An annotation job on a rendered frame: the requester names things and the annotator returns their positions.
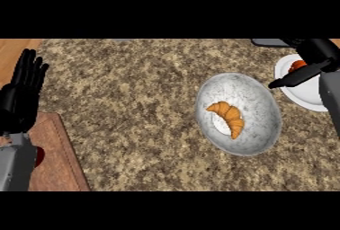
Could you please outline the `orange food item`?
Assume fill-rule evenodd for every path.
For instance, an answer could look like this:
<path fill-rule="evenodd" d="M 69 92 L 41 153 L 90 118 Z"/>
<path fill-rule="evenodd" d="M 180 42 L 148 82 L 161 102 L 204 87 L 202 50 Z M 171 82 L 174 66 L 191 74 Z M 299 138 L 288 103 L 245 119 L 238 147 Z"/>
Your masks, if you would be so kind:
<path fill-rule="evenodd" d="M 307 63 L 303 60 L 296 60 L 296 62 L 293 62 L 291 67 L 288 69 L 288 72 L 293 72 L 294 70 L 297 70 L 302 66 L 304 66 Z"/>

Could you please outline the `brown wooden cutting board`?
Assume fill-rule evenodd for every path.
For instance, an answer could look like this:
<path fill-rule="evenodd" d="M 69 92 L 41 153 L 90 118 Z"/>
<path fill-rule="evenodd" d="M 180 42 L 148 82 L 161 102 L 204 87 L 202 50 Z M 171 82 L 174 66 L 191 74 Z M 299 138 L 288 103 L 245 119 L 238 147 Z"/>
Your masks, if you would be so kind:
<path fill-rule="evenodd" d="M 90 191 L 58 113 L 40 112 L 27 134 L 32 145 L 40 146 L 46 151 L 44 161 L 32 169 L 28 190 Z M 0 137 L 0 146 L 10 142 L 9 135 Z"/>

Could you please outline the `grey marbled plate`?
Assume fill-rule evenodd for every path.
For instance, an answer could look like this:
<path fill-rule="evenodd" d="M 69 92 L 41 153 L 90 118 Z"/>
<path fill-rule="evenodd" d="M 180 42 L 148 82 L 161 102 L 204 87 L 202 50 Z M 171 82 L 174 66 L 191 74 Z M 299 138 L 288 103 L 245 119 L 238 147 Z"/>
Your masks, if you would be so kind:
<path fill-rule="evenodd" d="M 239 109 L 244 128 L 235 139 L 226 121 L 205 110 L 214 102 L 226 102 Z M 197 95 L 195 117 L 204 136 L 225 152 L 259 155 L 275 145 L 281 135 L 281 109 L 268 88 L 253 77 L 225 73 L 204 82 Z"/>

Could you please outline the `orange croissant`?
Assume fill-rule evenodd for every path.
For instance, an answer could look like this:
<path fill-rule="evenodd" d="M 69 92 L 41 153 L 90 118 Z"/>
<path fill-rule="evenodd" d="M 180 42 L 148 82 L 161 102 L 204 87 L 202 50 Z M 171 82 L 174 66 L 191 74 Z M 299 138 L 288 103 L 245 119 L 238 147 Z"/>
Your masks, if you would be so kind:
<path fill-rule="evenodd" d="M 236 139 L 244 128 L 244 120 L 241 118 L 239 109 L 229 105 L 228 102 L 220 101 L 214 102 L 207 108 L 207 111 L 211 111 L 223 120 L 229 127 L 231 138 Z"/>

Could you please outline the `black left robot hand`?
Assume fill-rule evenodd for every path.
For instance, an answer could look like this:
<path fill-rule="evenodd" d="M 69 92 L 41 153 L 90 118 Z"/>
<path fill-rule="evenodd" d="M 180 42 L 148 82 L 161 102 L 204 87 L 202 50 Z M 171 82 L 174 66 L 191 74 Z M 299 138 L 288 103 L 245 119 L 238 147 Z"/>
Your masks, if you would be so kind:
<path fill-rule="evenodd" d="M 10 83 L 0 89 L 0 137 L 27 133 L 34 125 L 47 68 L 35 50 L 25 49 Z"/>

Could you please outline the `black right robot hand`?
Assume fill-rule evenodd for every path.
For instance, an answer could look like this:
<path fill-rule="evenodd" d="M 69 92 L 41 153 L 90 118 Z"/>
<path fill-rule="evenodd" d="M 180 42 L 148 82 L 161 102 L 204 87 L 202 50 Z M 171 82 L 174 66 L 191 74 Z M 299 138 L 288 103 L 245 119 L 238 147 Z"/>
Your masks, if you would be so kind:
<path fill-rule="evenodd" d="M 269 83 L 268 88 L 296 87 L 322 72 L 340 68 L 340 48 L 328 39 L 306 39 L 296 47 L 306 65 Z"/>

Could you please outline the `red round item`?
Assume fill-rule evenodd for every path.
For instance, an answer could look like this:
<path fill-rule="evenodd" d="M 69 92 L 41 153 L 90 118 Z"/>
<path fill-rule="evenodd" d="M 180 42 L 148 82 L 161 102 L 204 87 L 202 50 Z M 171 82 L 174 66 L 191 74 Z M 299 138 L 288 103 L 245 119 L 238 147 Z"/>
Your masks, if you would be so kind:
<path fill-rule="evenodd" d="M 40 163 L 44 161 L 44 157 L 46 157 L 46 151 L 44 149 L 37 146 L 37 155 L 35 155 L 35 163 L 34 163 L 34 168 L 40 165 Z"/>

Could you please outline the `white bowl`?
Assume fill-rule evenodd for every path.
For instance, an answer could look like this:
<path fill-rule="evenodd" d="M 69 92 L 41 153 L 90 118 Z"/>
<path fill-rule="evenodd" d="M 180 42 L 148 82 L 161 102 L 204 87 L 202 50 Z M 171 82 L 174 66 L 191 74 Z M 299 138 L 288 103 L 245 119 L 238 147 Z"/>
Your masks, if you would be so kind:
<path fill-rule="evenodd" d="M 279 79 L 288 74 L 293 62 L 300 60 L 297 54 L 287 55 L 279 59 L 273 68 L 273 78 Z M 319 76 L 316 75 L 296 87 L 282 87 L 281 91 L 290 100 L 310 111 L 325 112 L 319 95 Z"/>

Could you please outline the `flat grey object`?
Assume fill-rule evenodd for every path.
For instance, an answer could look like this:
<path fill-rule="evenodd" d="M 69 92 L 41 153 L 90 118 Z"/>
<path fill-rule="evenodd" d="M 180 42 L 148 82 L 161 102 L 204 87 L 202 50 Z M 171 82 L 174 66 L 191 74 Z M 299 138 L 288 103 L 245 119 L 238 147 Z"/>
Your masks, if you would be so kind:
<path fill-rule="evenodd" d="M 290 48 L 291 45 L 281 39 L 251 39 L 251 42 L 259 47 L 268 48 Z"/>

